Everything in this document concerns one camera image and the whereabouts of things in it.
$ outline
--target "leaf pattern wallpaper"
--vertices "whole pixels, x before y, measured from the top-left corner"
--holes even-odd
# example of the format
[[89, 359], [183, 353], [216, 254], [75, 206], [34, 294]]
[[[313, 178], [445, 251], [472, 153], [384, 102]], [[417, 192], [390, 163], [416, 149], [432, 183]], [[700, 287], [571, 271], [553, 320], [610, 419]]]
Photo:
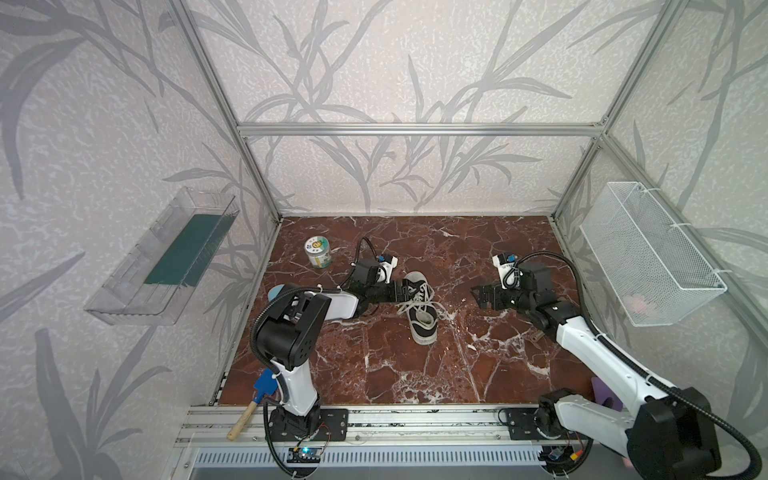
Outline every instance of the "leaf pattern wallpaper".
[[[689, 2], [611, 131], [631, 158], [768, 306], [768, 2]], [[600, 154], [559, 220], [606, 328], [661, 375], [704, 392], [768, 455], [768, 355], [722, 299], [678, 324], [628, 322], [578, 230], [606, 181], [626, 180]], [[746, 464], [720, 437], [723, 473]]]
[[[0, 2], [0, 478], [156, 478], [274, 231], [164, 2]], [[181, 186], [240, 215], [171, 327], [89, 296]]]
[[[238, 121], [315, 123], [599, 121], [660, 9], [525, 0], [189, 4]], [[587, 142], [249, 139], [288, 215], [546, 214]]]

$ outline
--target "wooden handle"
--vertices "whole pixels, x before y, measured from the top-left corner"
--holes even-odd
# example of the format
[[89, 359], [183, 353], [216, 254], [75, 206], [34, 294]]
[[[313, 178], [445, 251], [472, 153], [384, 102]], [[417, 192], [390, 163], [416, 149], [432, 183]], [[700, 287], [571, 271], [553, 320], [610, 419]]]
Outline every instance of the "wooden handle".
[[253, 411], [255, 409], [256, 409], [256, 402], [251, 401], [251, 403], [245, 409], [245, 412], [243, 412], [243, 414], [237, 420], [237, 423], [232, 425], [232, 429], [230, 430], [229, 433], [227, 433], [227, 439], [229, 439], [231, 442], [235, 441], [237, 436], [240, 434], [240, 430], [242, 430], [245, 424], [248, 423], [248, 419], [253, 414]]

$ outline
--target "red marble table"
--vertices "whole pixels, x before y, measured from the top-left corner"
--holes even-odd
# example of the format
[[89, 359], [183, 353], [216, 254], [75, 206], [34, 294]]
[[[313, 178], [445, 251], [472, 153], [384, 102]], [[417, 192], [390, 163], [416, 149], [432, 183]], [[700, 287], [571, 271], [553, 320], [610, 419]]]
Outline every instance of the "red marble table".
[[[328, 238], [333, 263], [310, 266], [304, 241]], [[285, 219], [251, 312], [266, 303], [279, 283], [333, 287], [349, 270], [357, 240], [367, 235], [379, 252], [398, 257], [393, 278], [423, 272], [435, 300], [449, 311], [430, 346], [413, 342], [406, 319], [394, 305], [374, 314], [326, 323], [310, 358], [324, 404], [518, 403], [568, 387], [592, 399], [592, 372], [547, 338], [531, 341], [535, 329], [516, 312], [480, 310], [470, 286], [498, 281], [491, 255], [509, 251], [560, 252], [546, 217], [314, 217]], [[361, 257], [371, 253], [363, 246]], [[555, 267], [558, 294], [576, 301], [570, 270]], [[237, 347], [221, 405], [246, 405], [263, 366], [248, 349], [250, 323]]]

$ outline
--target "white shoelace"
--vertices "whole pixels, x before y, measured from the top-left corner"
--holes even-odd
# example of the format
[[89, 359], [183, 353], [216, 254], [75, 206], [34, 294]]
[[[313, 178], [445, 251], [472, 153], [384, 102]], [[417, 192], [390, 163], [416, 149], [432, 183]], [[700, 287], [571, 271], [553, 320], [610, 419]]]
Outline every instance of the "white shoelace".
[[416, 292], [416, 295], [414, 295], [411, 300], [397, 304], [399, 307], [397, 313], [398, 315], [402, 315], [410, 309], [426, 311], [427, 307], [430, 306], [435, 309], [438, 317], [440, 317], [441, 314], [447, 316], [448, 310], [446, 310], [440, 302], [432, 301], [433, 298], [435, 298], [435, 290], [427, 282], [424, 282], [419, 285], [419, 291]]

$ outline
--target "green mat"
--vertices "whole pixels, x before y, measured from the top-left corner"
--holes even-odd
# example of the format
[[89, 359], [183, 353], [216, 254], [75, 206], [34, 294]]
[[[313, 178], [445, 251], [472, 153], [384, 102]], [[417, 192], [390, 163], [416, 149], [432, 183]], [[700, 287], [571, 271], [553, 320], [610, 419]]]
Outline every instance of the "green mat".
[[193, 215], [144, 283], [197, 286], [236, 216]]

